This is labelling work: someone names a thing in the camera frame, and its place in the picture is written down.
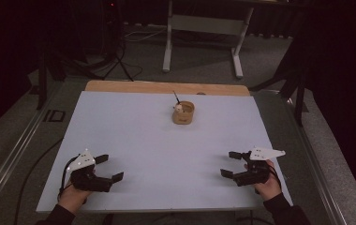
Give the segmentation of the black tripod stand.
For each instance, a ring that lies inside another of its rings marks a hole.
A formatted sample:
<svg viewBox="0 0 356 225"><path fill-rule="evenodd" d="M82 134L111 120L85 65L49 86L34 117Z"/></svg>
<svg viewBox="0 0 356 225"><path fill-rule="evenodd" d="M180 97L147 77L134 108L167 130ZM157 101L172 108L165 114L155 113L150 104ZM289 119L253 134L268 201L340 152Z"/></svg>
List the black tripod stand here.
<svg viewBox="0 0 356 225"><path fill-rule="evenodd" d="M111 68L106 72L106 79L117 66L120 66L126 77L133 82L133 78L128 73L123 58L126 53L126 41L123 37L124 23L121 14L120 0L104 0L105 1L105 18L108 31L111 34L111 49L108 56L111 58Z"/></svg>

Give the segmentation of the aluminium rail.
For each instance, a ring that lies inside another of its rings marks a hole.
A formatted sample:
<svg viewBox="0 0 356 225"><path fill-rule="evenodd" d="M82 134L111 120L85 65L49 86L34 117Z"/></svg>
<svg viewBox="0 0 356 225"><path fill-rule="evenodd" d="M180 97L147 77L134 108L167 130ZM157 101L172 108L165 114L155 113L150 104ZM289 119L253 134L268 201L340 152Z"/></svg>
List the aluminium rail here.
<svg viewBox="0 0 356 225"><path fill-rule="evenodd" d="M291 123L294 125L295 132L297 133L299 141L303 147L306 167L310 172L310 177L313 180L314 187L317 190L320 201L323 204L323 209L328 215L330 224L347 225L341 209L328 187L327 180L324 176L322 168L320 167L317 155L314 152L311 142L307 138L304 128L299 125L299 122L294 117L294 114L297 111L297 104L291 98L284 99L284 102L287 104L286 108L289 110Z"/></svg>
<svg viewBox="0 0 356 225"><path fill-rule="evenodd" d="M62 85L55 82L49 87L46 101L39 110L37 96L26 94L0 119L0 192Z"/></svg>

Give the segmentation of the light grey table mat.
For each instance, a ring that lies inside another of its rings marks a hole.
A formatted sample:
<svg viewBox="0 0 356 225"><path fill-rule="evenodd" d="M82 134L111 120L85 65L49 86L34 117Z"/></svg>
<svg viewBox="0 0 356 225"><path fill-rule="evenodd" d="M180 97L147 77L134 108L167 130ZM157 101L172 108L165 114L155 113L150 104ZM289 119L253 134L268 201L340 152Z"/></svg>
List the light grey table mat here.
<svg viewBox="0 0 356 225"><path fill-rule="evenodd" d="M251 186L238 187L220 174L244 169L230 151L271 145L255 99L177 96L195 105L189 125L173 123L173 93L82 92L37 210L53 209L63 169L85 149L110 157L96 165L97 175L124 174L110 192L89 197L83 206L87 212L260 208L261 197Z"/></svg>

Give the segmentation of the person's right hand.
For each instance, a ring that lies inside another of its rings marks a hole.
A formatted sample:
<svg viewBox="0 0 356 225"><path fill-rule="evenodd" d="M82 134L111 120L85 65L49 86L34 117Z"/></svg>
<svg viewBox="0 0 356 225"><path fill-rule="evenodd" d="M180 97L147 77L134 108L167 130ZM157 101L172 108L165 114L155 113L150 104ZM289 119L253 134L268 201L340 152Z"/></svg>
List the person's right hand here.
<svg viewBox="0 0 356 225"><path fill-rule="evenodd" d="M257 183L253 185L265 202L282 193L281 184L279 178L276 176L273 162L267 160L267 164L270 172L268 180L265 183Z"/></svg>

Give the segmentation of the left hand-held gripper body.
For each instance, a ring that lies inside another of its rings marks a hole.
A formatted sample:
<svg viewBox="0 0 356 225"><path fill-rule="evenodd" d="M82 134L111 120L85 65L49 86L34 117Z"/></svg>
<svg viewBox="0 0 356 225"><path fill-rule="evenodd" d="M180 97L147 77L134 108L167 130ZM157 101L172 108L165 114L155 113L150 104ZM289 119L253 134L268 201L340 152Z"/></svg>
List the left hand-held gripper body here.
<svg viewBox="0 0 356 225"><path fill-rule="evenodd" d="M95 158L88 149L73 159L67 166L71 184L80 190L109 192L112 186L111 178L98 177L94 169Z"/></svg>

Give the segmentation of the black metal stand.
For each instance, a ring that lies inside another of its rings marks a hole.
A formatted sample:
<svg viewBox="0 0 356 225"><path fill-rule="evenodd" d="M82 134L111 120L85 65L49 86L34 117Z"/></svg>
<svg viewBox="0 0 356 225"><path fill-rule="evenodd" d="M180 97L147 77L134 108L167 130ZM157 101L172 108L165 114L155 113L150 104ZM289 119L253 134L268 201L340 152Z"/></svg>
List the black metal stand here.
<svg viewBox="0 0 356 225"><path fill-rule="evenodd" d="M299 127L303 126L302 111L304 108L305 78L308 72L309 48L306 45L304 36L307 31L306 27L309 24L309 16L309 12L304 12L299 31L290 43L274 76L265 82L248 88L249 91L258 92L274 83L283 81L284 84L278 94L285 99L289 99L293 94L296 94L293 115Z"/></svg>
<svg viewBox="0 0 356 225"><path fill-rule="evenodd" d="M59 60L54 54L54 48L43 46L39 53L38 69L38 102L37 109L43 108L48 96L48 74L51 74L55 81L62 81L63 76L59 70Z"/></svg>

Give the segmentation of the person's left hand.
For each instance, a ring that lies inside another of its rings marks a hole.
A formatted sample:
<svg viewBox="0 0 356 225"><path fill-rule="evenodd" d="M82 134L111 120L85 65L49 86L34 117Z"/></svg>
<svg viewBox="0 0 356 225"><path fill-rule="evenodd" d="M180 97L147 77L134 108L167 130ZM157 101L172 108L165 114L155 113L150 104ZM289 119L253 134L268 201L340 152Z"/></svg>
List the person's left hand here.
<svg viewBox="0 0 356 225"><path fill-rule="evenodd" d="M68 181L60 194L58 205L76 215L91 194L92 191L76 189L71 181Z"/></svg>

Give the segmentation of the black pen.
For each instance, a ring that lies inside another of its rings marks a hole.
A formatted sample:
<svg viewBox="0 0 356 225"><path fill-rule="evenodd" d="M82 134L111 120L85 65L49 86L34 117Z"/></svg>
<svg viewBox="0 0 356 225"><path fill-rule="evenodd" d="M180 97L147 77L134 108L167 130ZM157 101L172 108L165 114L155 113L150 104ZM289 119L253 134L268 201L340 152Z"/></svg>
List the black pen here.
<svg viewBox="0 0 356 225"><path fill-rule="evenodd" d="M174 94L175 99L176 99L176 101L177 101L177 104L176 104L176 105L180 104L180 105L183 107L183 105L182 105L181 101L179 100L179 98L178 98L177 94L176 94L176 93L173 93L173 94Z"/></svg>

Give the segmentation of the wooden pen holder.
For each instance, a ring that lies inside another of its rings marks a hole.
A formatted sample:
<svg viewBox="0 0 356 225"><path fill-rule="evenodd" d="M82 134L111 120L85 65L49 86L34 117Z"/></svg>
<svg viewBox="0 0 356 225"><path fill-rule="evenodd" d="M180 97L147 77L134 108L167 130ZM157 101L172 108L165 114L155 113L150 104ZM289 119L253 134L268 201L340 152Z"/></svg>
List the wooden pen holder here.
<svg viewBox="0 0 356 225"><path fill-rule="evenodd" d="M195 105L190 101L181 101L184 112L173 111L172 121L177 125L189 125L192 122Z"/></svg>

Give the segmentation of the wooden table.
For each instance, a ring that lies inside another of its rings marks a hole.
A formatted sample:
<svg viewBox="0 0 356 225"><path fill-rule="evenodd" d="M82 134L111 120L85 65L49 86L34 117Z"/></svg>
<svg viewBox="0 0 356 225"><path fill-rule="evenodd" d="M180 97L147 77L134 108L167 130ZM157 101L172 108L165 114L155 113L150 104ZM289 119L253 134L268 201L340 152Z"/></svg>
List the wooden table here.
<svg viewBox="0 0 356 225"><path fill-rule="evenodd" d="M128 81L90 81L85 91L154 93L208 96L249 97L250 92L244 85L178 83L178 82L128 82Z"/></svg>

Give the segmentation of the white metal table frame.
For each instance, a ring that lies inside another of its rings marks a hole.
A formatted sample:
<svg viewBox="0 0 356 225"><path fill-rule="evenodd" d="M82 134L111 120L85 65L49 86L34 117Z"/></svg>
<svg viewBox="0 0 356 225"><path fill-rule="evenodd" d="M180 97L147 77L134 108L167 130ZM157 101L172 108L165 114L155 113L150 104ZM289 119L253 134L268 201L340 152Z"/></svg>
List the white metal table frame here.
<svg viewBox="0 0 356 225"><path fill-rule="evenodd" d="M236 36L238 38L238 42L236 46L230 50L230 54L235 76L238 79L242 79L244 77L244 73L240 60L240 51L242 49L246 31L250 24L250 19L254 9L249 7L245 11L244 19L242 21L238 21L174 14L172 7L173 0L168 0L167 41L164 52L162 71L169 72L171 70L172 31L179 30L201 32L219 35L230 35Z"/></svg>

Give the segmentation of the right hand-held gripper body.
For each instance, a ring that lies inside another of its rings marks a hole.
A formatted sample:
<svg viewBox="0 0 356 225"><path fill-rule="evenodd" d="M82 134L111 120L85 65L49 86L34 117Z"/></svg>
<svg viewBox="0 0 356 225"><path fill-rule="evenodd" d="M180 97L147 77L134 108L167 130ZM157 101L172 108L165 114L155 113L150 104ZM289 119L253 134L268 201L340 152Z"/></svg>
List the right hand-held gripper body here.
<svg viewBox="0 0 356 225"><path fill-rule="evenodd" d="M245 172L235 173L233 181L238 187L265 183L269 178L267 160L286 155L285 151L262 147L254 147L252 150L242 153L247 164Z"/></svg>

